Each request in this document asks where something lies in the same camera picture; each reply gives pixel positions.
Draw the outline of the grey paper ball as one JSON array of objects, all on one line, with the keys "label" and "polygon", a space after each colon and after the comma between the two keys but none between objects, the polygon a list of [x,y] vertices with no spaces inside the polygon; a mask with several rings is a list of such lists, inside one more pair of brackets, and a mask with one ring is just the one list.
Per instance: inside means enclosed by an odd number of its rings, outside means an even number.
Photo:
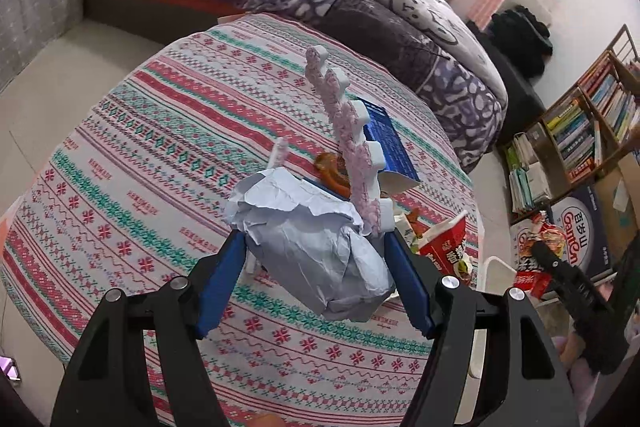
[{"label": "grey paper ball", "polygon": [[383,257],[341,200],[283,167],[235,185],[224,220],[286,291],[328,321],[368,321],[393,294]]}]

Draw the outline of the blue cardboard box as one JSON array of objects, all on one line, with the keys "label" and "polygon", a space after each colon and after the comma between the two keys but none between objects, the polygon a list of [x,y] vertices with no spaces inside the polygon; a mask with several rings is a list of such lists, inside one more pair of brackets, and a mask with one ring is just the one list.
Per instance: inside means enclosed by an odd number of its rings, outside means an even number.
[{"label": "blue cardboard box", "polygon": [[385,158],[385,167],[378,173],[381,190],[395,195],[415,188],[421,182],[416,168],[402,144],[390,115],[382,106],[361,99],[370,121],[364,126],[364,136],[380,143]]}]

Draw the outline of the smartphone on floor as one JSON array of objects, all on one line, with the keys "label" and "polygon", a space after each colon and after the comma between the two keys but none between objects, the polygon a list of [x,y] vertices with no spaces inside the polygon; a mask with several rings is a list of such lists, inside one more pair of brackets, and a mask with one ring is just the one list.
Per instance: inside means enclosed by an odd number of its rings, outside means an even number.
[{"label": "smartphone on floor", "polygon": [[14,359],[1,355],[0,357],[1,373],[14,385],[22,382],[20,370],[18,369]]}]

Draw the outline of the blue Ganten water carton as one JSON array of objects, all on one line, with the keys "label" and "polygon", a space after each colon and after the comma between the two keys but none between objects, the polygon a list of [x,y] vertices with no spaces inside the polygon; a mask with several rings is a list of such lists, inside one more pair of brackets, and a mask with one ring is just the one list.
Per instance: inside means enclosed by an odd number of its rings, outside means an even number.
[{"label": "blue Ganten water carton", "polygon": [[535,272],[540,272],[530,253],[534,239],[552,227],[559,229],[565,239],[562,247],[551,246],[552,251],[573,267],[577,267],[593,282],[607,277],[613,271],[608,252],[601,205],[592,185],[582,185],[548,209],[540,210],[510,228],[514,267],[529,291],[535,285]]}]

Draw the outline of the red instant noodle cup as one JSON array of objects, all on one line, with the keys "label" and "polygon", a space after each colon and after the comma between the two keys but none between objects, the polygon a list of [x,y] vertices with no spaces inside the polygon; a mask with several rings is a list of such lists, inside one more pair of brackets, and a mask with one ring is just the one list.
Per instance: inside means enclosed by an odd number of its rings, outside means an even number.
[{"label": "red instant noodle cup", "polygon": [[434,225],[418,239],[416,253],[431,259],[442,275],[457,277],[469,286],[473,278],[471,257],[465,252],[466,216],[462,210],[456,217]]}]

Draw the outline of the patterned striped tablecloth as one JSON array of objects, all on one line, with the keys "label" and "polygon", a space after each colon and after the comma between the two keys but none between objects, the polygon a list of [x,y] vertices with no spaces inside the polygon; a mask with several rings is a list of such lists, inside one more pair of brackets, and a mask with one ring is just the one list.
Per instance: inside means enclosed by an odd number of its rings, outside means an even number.
[{"label": "patterned striped tablecloth", "polygon": [[[428,224],[476,210],[473,185],[442,126],[381,66],[305,26],[247,15],[171,43],[130,72],[52,148],[18,202],[1,277],[15,322],[6,353],[21,398],[43,421],[64,367],[103,295],[155,291],[215,254],[224,204],[267,166],[314,179],[335,150],[305,79],[305,53],[328,50],[351,98],[386,109],[416,168],[397,205]],[[329,322],[269,275],[236,284],[220,325],[198,345],[235,424],[272,412],[291,426],[396,426],[431,350],[398,300],[366,323]]]}]

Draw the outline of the wooden bookshelf with books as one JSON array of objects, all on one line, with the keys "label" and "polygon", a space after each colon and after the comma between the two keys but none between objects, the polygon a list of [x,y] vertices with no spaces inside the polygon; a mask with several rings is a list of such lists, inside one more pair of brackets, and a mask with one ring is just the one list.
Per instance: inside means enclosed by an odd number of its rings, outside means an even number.
[{"label": "wooden bookshelf with books", "polygon": [[500,155],[511,225],[613,169],[639,147],[639,47],[622,26],[549,109]]}]

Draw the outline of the pink white foam strip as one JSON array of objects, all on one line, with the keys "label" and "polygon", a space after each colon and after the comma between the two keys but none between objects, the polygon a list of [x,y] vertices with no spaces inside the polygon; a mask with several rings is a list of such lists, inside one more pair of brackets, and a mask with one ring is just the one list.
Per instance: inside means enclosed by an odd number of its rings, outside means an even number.
[{"label": "pink white foam strip", "polygon": [[306,51],[305,77],[321,98],[332,124],[338,149],[344,159],[352,205],[364,223],[364,231],[374,236],[393,232],[394,204],[381,195],[378,173],[386,166],[382,146],[364,135],[370,122],[366,106],[346,96],[350,80],[339,67],[331,67],[323,46]]}]

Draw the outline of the purple patterned bed blanket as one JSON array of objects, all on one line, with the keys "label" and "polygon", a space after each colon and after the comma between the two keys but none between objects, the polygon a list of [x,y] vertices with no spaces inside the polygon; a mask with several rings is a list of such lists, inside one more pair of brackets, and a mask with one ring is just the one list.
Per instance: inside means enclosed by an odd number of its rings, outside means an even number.
[{"label": "purple patterned bed blanket", "polygon": [[84,0],[88,17],[170,43],[228,15],[271,13],[297,20],[386,68],[444,128],[464,171],[494,145],[508,96],[487,52],[442,0],[425,22],[376,0]]}]

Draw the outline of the orange snack wrapper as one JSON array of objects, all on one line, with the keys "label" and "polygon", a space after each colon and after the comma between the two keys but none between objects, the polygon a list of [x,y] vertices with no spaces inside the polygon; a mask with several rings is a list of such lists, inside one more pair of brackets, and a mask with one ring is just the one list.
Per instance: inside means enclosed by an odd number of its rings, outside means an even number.
[{"label": "orange snack wrapper", "polygon": [[314,168],[322,184],[331,192],[350,199],[350,184],[344,158],[331,152],[321,153],[314,160]]}]

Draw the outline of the black clothes pile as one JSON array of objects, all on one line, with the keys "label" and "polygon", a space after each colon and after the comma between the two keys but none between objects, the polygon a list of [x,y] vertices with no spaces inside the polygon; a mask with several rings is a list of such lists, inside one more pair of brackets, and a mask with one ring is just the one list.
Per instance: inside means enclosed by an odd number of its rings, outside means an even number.
[{"label": "black clothes pile", "polygon": [[553,55],[547,26],[523,5],[494,13],[487,26],[494,46],[526,80],[542,76]]}]

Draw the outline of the pink checked cloth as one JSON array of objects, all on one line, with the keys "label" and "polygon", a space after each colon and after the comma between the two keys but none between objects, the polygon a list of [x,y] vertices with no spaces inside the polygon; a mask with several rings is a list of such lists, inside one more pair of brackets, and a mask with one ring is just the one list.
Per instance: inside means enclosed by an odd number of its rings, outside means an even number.
[{"label": "pink checked cloth", "polygon": [[491,17],[500,9],[506,0],[475,0],[469,9],[468,20],[473,22],[479,30],[484,30]]}]

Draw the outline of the grey padded cushion panel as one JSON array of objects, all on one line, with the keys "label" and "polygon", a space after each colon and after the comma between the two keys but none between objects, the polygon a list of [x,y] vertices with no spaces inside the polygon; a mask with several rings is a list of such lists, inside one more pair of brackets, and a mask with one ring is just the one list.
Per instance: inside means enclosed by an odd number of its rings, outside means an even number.
[{"label": "grey padded cushion panel", "polygon": [[82,20],[82,0],[1,0],[1,86]]}]

